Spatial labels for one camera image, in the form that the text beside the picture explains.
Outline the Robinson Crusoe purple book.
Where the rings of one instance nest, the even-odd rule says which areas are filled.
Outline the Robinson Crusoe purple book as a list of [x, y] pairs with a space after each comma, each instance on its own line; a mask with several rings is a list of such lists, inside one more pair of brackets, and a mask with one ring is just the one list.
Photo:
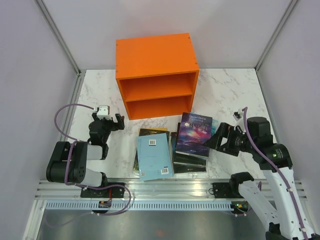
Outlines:
[[212, 121], [209, 116], [184, 112], [177, 135], [176, 152], [207, 159], [210, 150], [204, 143], [212, 136]]

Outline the green Alice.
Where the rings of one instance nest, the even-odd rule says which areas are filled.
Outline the green Alice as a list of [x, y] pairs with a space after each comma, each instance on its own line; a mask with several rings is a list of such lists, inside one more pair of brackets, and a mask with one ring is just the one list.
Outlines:
[[[138, 136], [148, 136], [148, 135], [155, 135], [155, 134], [163, 134], [167, 131], [161, 131], [161, 130], [151, 130], [152, 128], [140, 128]], [[133, 163], [133, 173], [138, 177], [140, 174], [139, 170], [139, 160], [138, 160], [138, 151], [135, 152], [135, 158]]]

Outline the light blue paperback book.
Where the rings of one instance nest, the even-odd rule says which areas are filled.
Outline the light blue paperback book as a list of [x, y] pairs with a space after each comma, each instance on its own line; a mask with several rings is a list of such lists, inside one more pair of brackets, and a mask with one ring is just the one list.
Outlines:
[[173, 177], [168, 135], [165, 132], [144, 135], [136, 140], [139, 179], [146, 182]]

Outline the blue ocean cover book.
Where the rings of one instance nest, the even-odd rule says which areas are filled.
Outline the blue ocean cover book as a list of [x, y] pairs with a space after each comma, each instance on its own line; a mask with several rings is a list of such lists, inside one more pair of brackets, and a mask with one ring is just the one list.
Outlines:
[[218, 127], [219, 127], [219, 121], [216, 119], [213, 119], [212, 120], [212, 127], [211, 127], [211, 135], [212, 136], [216, 133]]

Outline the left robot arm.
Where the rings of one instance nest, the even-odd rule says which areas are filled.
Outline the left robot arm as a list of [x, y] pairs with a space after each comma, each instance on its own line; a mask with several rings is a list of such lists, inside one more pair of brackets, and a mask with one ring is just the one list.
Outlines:
[[93, 113], [92, 118], [87, 141], [56, 143], [46, 168], [46, 179], [53, 183], [90, 188], [96, 196], [103, 198], [110, 190], [106, 174], [87, 168], [87, 161], [106, 159], [109, 151], [107, 140], [111, 132], [125, 128], [125, 117], [117, 113], [117, 121], [114, 122], [112, 118], [100, 119]]

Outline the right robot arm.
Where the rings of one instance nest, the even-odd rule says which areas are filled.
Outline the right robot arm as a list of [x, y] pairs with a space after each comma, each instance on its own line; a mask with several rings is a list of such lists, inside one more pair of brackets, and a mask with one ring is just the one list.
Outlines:
[[231, 175], [229, 193], [249, 203], [264, 226], [267, 240], [318, 240], [320, 236], [300, 202], [288, 149], [273, 142], [270, 123], [265, 117], [250, 117], [245, 126], [248, 130], [222, 122], [203, 145], [235, 157], [240, 152], [252, 154], [268, 182], [274, 204], [266, 199], [249, 172]]

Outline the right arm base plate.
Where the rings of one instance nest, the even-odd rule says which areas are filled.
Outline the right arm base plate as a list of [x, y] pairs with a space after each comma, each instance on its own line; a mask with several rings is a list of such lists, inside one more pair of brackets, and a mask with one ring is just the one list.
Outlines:
[[238, 190], [233, 189], [228, 182], [213, 182], [212, 193], [216, 199], [243, 199]]

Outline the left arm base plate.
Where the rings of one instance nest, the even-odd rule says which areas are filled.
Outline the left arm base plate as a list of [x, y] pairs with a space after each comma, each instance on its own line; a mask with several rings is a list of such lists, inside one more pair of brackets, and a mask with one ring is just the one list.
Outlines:
[[81, 198], [90, 198], [90, 199], [98, 199], [98, 198], [123, 198], [125, 189], [123, 187], [114, 186], [108, 189], [103, 190], [95, 190], [95, 189], [81, 189], [80, 197]]

